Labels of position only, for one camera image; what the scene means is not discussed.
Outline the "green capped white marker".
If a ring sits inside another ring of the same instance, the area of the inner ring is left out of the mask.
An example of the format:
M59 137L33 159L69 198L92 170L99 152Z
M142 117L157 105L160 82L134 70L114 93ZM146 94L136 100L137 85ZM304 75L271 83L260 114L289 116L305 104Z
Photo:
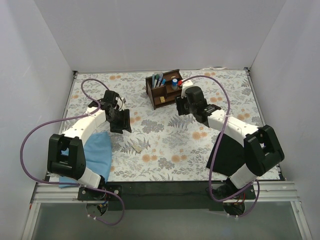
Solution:
M152 75L152 88L155 88L156 87L156 74L153 74Z

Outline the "grey blue glue stick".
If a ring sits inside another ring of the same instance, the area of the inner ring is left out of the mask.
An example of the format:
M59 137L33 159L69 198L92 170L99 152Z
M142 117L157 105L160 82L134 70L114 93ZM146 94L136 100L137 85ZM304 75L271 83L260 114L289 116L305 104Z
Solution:
M173 90L176 90L178 88L178 80L176 78L174 78L171 82L171 88Z

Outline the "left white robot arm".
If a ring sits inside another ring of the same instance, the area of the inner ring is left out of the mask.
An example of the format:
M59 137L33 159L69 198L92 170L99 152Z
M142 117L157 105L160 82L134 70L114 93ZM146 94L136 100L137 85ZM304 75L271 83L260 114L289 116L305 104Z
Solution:
M130 110L124 108L124 101L117 92L106 90L103 98L88 105L87 112L88 116L79 119L68 130L49 138L47 170L90 187L89 194L95 200L101 200L107 193L102 184L103 176L87 167L84 146L104 122L109 122L112 133L131 133Z

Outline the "blue capped white marker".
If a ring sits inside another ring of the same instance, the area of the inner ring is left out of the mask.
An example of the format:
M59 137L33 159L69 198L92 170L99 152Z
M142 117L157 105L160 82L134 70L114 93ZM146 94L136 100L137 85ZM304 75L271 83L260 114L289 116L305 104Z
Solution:
M161 82L161 85L160 85L160 86L161 86L161 87L162 87L162 86L164 86L164 85L165 85L165 83L166 83L166 80L165 80L165 79L163 79L163 80L162 80L162 82Z

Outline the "brown wooden desk organizer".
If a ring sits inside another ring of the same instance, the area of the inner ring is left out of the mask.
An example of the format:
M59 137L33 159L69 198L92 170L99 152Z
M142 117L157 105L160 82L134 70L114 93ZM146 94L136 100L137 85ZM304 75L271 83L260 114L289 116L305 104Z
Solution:
M152 88L152 76L145 78L146 94L148 95L153 109L164 107L175 103L175 98L181 95L181 88L172 89L172 80L182 80L179 69L167 71L163 73L163 79L166 80L164 86ZM161 102L160 97L164 97L165 102Z

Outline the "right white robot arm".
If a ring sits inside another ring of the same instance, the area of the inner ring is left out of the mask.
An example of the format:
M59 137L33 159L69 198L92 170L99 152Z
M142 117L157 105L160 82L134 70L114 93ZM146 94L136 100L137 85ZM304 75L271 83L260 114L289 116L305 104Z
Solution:
M258 127L227 115L219 106L207 103L200 87L183 84L175 102L180 116L192 114L197 122L220 131L207 167L227 176L220 189L230 198L239 198L245 186L284 160L271 126Z

